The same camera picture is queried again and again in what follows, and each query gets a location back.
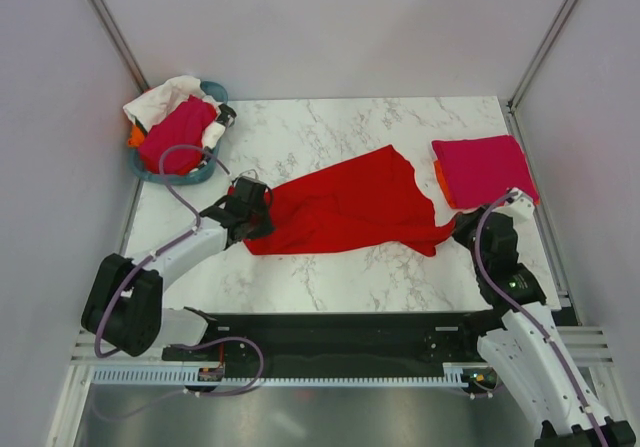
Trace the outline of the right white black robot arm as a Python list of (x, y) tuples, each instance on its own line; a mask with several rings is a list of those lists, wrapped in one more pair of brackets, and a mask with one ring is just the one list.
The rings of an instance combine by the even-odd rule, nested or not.
[(533, 428), (537, 446), (635, 446), (626, 420), (614, 419), (588, 386), (558, 333), (546, 296), (519, 260), (511, 217), (481, 207), (455, 217), (490, 310), (458, 335), (467, 359), (485, 360)]

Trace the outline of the red t shirt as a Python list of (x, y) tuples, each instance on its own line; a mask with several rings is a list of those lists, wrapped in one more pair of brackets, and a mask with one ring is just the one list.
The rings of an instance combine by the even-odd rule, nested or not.
[(399, 242), (428, 257), (451, 237), (439, 225), (415, 170), (393, 146), (277, 186), (270, 235), (245, 242), (253, 255), (340, 253)]

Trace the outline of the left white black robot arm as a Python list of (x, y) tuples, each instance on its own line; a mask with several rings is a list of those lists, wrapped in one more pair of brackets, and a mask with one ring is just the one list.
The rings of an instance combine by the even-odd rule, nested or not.
[(95, 336), (94, 354), (138, 357), (151, 348), (185, 348), (198, 360), (219, 349), (211, 323), (193, 308), (163, 306), (165, 292), (201, 262), (237, 243), (273, 233), (272, 189), (259, 180), (240, 176), (230, 190), (202, 211), (193, 210), (191, 225), (165, 244), (125, 257), (113, 253), (100, 263), (81, 326)]

